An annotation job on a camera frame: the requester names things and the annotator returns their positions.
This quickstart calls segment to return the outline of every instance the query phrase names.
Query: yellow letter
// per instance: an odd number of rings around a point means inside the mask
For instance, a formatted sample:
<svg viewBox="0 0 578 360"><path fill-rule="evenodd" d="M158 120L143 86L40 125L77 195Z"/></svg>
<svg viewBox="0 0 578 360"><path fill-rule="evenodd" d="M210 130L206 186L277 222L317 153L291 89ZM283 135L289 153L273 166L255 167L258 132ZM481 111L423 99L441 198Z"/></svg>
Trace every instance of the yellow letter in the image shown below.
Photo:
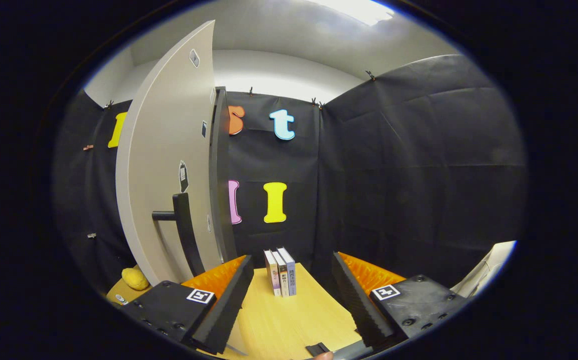
<svg viewBox="0 0 578 360"><path fill-rule="evenodd" d="M113 135L111 135L111 140L107 145L110 148L117 148L118 142L120 141L120 133L122 132L122 125L124 124L124 118L127 116L126 111L120 112L115 116L115 128L113 128Z"/></svg>
<svg viewBox="0 0 578 360"><path fill-rule="evenodd" d="M287 185L282 182L267 182L264 184L264 190L267 194L267 208L264 222L281 223L287 219L282 212L282 194L287 189Z"/></svg>

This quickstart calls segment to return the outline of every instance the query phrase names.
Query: door sticker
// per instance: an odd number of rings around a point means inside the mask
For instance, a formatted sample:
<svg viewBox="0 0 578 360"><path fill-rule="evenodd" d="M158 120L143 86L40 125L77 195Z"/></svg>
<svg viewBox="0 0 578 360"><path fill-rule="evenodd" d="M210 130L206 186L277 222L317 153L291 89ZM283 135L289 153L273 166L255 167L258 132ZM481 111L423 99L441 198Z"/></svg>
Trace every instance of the door sticker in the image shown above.
<svg viewBox="0 0 578 360"><path fill-rule="evenodd" d="M213 104L215 101L215 88L211 88L211 93L209 94L209 103Z"/></svg>
<svg viewBox="0 0 578 360"><path fill-rule="evenodd" d="M180 179L180 192L186 192L189 187L189 178L186 171L186 164L180 160L180 169L178 170L178 177Z"/></svg>
<svg viewBox="0 0 578 360"><path fill-rule="evenodd" d="M200 58L198 57L198 54L195 52L194 48L191 49L191 53L189 54L189 59L191 59L193 66L195 66L196 68L198 66L200 66Z"/></svg>

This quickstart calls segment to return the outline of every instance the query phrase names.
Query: foam letter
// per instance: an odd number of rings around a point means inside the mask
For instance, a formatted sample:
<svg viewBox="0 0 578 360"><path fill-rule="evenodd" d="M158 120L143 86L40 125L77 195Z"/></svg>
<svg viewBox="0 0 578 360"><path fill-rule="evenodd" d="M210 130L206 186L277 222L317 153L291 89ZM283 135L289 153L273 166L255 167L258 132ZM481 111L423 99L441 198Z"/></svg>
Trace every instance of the foam letter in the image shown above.
<svg viewBox="0 0 578 360"><path fill-rule="evenodd" d="M111 135L111 140L109 140L109 144L107 147L110 148L117 148L118 142L120 141L120 133L122 132L122 125L124 124L124 118L127 117L127 113L120 112L115 116L115 128L113 128L113 135Z"/></svg>
<svg viewBox="0 0 578 360"><path fill-rule="evenodd" d="M229 180L229 207L231 208L231 223L242 223L242 218L238 215L238 206L236 203L236 190L240 183L235 180Z"/></svg>
<svg viewBox="0 0 578 360"><path fill-rule="evenodd" d="M229 106L229 135L235 135L245 126L241 117L245 116L245 109L241 106Z"/></svg>
<svg viewBox="0 0 578 360"><path fill-rule="evenodd" d="M281 223L287 219L282 212L282 195L287 189L287 185L282 182L267 182L264 184L264 190L267 193L267 208L264 222Z"/></svg>
<svg viewBox="0 0 578 360"><path fill-rule="evenodd" d="M273 119L273 130L276 137L283 141L290 141L295 137L295 132L289 130L289 123L293 123L293 116L287 114L286 110L271 112L269 117Z"/></svg>

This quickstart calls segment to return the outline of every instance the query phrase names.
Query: black clip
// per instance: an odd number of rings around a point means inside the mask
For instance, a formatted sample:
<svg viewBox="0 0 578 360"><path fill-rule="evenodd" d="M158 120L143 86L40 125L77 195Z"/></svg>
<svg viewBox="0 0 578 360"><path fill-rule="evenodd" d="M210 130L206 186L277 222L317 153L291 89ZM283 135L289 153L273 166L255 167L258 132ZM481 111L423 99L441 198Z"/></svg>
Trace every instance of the black clip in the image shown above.
<svg viewBox="0 0 578 360"><path fill-rule="evenodd" d="M375 82L375 76L373 76L373 74L372 74L370 71L368 71L368 70L364 70L364 71L366 71L366 73L367 73L369 76L371 76L371 80L373 80L373 81Z"/></svg>
<svg viewBox="0 0 578 360"><path fill-rule="evenodd" d="M322 342L318 342L312 346L305 346L307 351L311 354L311 356L318 356L319 354L328 353L330 350L322 344Z"/></svg>

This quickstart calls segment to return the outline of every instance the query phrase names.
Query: black door handle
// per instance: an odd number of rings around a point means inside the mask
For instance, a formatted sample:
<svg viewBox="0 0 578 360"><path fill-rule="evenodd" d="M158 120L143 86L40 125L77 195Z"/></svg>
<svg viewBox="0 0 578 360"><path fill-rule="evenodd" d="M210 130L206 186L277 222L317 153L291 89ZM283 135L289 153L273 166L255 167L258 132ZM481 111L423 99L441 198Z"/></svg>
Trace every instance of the black door handle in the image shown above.
<svg viewBox="0 0 578 360"><path fill-rule="evenodd" d="M154 211L151 213L154 221L175 221L177 235L184 251L184 257L189 264L191 274L198 276L204 272L204 265L200 259L200 250L193 234L191 223L191 209L189 208L189 194L177 193L173 195L173 211Z"/></svg>

